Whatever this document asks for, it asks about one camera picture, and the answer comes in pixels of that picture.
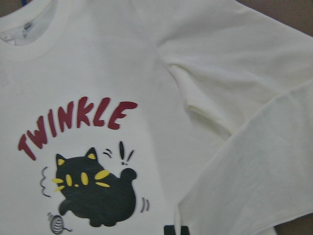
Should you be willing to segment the cream cat print t-shirt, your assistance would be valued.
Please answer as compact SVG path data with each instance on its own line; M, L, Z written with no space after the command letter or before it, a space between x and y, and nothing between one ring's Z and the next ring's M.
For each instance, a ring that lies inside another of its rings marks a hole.
M1 18L1 234L272 235L312 211L312 37L235 0Z

